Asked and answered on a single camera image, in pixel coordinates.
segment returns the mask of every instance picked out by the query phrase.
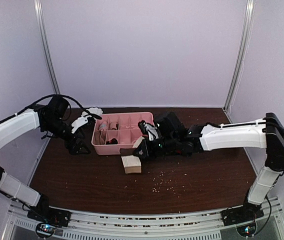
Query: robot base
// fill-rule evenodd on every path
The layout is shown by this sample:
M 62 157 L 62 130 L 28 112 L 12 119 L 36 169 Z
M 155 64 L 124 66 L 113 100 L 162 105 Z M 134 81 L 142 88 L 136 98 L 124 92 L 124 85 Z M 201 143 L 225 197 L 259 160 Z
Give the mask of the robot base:
M 222 220 L 224 226 L 240 224 L 244 222 L 249 222 L 257 218 L 264 216 L 264 213 L 261 209 L 254 211 L 247 211 L 243 206 L 237 208 L 226 209 L 221 212 Z
M 29 211 L 27 214 L 27 217 L 30 219 L 34 219 L 40 222 L 47 222 L 45 219 L 40 217 L 38 214 L 34 213 L 33 211 Z M 68 223 L 71 218 L 71 213 L 69 211 L 55 209 L 55 208 L 49 208 L 47 218 L 49 220 L 49 224 L 53 226 L 59 226 L 59 227 L 67 227 Z

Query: black cable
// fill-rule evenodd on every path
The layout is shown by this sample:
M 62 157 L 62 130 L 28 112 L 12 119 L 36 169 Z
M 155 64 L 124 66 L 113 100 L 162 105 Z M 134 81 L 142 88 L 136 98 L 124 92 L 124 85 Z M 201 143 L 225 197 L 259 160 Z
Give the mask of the black cable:
M 25 111 L 27 108 L 30 108 L 31 106 L 41 102 L 42 100 L 45 100 L 45 99 L 48 99 L 48 98 L 52 98 L 52 97 L 55 97 L 55 96 L 61 96 L 63 98 L 66 98 L 66 99 L 70 99 L 72 100 L 74 103 L 76 103 L 81 110 L 83 110 L 84 112 L 88 113 L 89 115 L 91 115 L 92 117 L 96 118 L 96 119 L 102 119 L 101 116 L 99 115 L 96 115 L 94 113 L 90 113 L 90 111 L 88 111 L 87 109 L 85 109 L 76 99 L 74 99 L 73 97 L 71 96 L 68 96 L 68 95 L 63 95 L 63 94 L 50 94 L 50 95 L 47 95 L 47 96 L 44 96 L 38 100 L 36 100 L 35 102 L 33 102 L 32 104 L 28 105 L 27 107 L 25 107 L 22 111 L 20 111 L 19 113 L 22 113 L 23 111 Z
M 258 235 L 258 234 L 263 230 L 263 228 L 265 227 L 265 225 L 266 225 L 266 224 L 268 223 L 268 221 L 270 220 L 270 217 L 271 217 L 271 214 L 272 214 L 272 205 L 271 205 L 271 203 L 270 203 L 270 200 L 268 199 L 267 196 L 266 196 L 265 198 L 266 198 L 266 200 L 267 200 L 267 202 L 268 202 L 268 205 L 270 206 L 270 213 L 268 214 L 267 220 L 266 220 L 266 222 L 264 223 L 264 225 L 263 225 L 263 226 L 260 228 L 260 230 L 257 231 L 253 236 Z
M 68 106 L 70 106 L 70 114 L 68 114 L 68 117 L 66 119 L 63 119 L 62 121 L 67 121 L 68 119 L 70 119 L 71 115 L 72 115 L 72 106 L 68 103 Z
M 47 218 L 45 218 L 45 217 L 43 217 L 42 215 L 40 215 L 38 212 L 36 212 L 32 207 L 28 206 L 26 203 L 23 203 L 23 207 L 22 207 L 22 208 L 23 208 L 23 210 L 26 211 L 26 212 L 31 211 L 31 212 L 35 213 L 37 216 L 39 216 L 39 217 L 41 217 L 42 219 L 44 219 L 45 223 L 50 224 L 50 223 L 49 223 L 50 221 L 47 220 Z
M 26 211 L 26 212 L 30 212 L 31 210 L 26 210 L 25 208 L 25 204 L 23 204 L 23 206 L 22 206 L 22 209 L 24 210 L 24 211 Z
M 218 128 L 218 129 L 220 129 L 221 128 L 221 126 L 220 125 L 218 125 L 218 124 L 215 124 L 215 123 L 212 123 L 212 122 L 207 122 L 206 123 L 206 125 L 211 125 L 212 127 L 215 127 L 215 128 Z
M 7 118 L 3 119 L 3 120 L 0 120 L 0 124 L 9 120 L 9 119 L 12 119 L 14 117 L 16 117 L 17 115 L 23 113 L 25 110 L 31 108 L 33 105 L 41 102 L 42 100 L 45 100 L 45 99 L 48 99 L 48 98 L 52 98 L 52 97 L 55 97 L 55 96 L 61 96 L 61 97 L 64 97 L 66 99 L 70 99 L 72 100 L 73 102 L 75 102 L 81 110 L 83 110 L 84 112 L 88 113 L 89 115 L 91 115 L 92 117 L 96 118 L 96 119 L 102 119 L 101 116 L 99 115 L 96 115 L 94 113 L 90 113 L 90 111 L 88 111 L 87 109 L 85 109 L 76 99 L 74 99 L 73 97 L 71 96 L 67 96 L 67 95 L 62 95 L 62 94 L 50 94 L 50 95 L 47 95 L 47 96 L 44 96 L 44 97 L 41 97 L 40 99 L 36 100 L 35 102 L 33 102 L 32 104 L 24 107 L 22 110 L 20 110 L 17 114 L 14 114 L 14 115 L 11 115 L 11 116 L 8 116 Z

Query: pink plastic tray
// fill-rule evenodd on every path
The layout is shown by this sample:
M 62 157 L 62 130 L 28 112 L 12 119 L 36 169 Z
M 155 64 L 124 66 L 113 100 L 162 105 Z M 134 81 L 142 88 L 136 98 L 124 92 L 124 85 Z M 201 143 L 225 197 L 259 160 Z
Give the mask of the pink plastic tray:
M 120 149 L 132 148 L 142 135 L 137 126 L 138 122 L 145 120 L 147 123 L 153 123 L 153 114 L 150 112 L 103 114 L 101 117 L 101 120 L 96 120 L 92 137 L 92 145 L 98 155 L 119 155 Z M 104 130 L 99 131 L 101 124 L 105 122 L 107 124 L 103 127 Z M 114 138 L 118 144 L 106 144 Z

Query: wooden tabletop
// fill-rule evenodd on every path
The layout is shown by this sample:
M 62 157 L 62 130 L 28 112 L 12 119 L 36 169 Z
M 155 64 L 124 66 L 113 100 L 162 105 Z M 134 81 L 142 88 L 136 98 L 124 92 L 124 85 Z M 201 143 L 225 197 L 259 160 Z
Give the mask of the wooden tabletop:
M 175 112 L 186 127 L 227 123 L 219 108 L 105 108 L 104 113 Z M 81 114 L 73 110 L 72 119 Z M 90 155 L 69 155 L 51 139 L 31 187 L 50 205 L 109 214 L 167 214 L 211 210 L 243 203 L 255 173 L 242 148 L 166 156 L 142 162 L 142 174 L 125 174 L 119 155 L 97 155 L 93 127 L 85 130 Z

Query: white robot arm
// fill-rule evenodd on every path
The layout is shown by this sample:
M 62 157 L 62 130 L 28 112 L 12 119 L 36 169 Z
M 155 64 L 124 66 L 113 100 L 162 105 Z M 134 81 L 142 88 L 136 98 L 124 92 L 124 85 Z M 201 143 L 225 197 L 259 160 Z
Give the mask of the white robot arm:
M 267 158 L 245 196 L 243 207 L 223 211 L 224 225 L 263 216 L 261 204 L 284 172 L 284 128 L 273 113 L 265 118 L 237 124 L 192 125 L 185 128 L 177 116 L 164 113 L 150 123 L 139 124 L 145 139 L 133 151 L 141 159 L 149 156 L 183 155 L 223 148 L 253 147 L 266 149 Z
M 76 155 L 82 153 L 82 150 L 86 150 L 87 154 L 90 153 L 78 132 L 81 127 L 93 123 L 95 118 L 100 118 L 103 111 L 97 107 L 84 109 L 82 116 L 68 125 L 62 120 L 62 117 L 69 103 L 61 95 L 51 95 L 51 97 L 53 98 L 48 105 L 32 104 L 19 113 L 0 121 L 0 149 L 19 136 L 41 128 L 42 132 L 48 131 L 62 138 L 70 154 Z M 33 215 L 35 215 L 33 217 L 36 219 L 50 219 L 51 214 L 56 214 L 52 208 L 48 207 L 46 196 L 7 174 L 1 166 L 0 193 L 31 208 Z

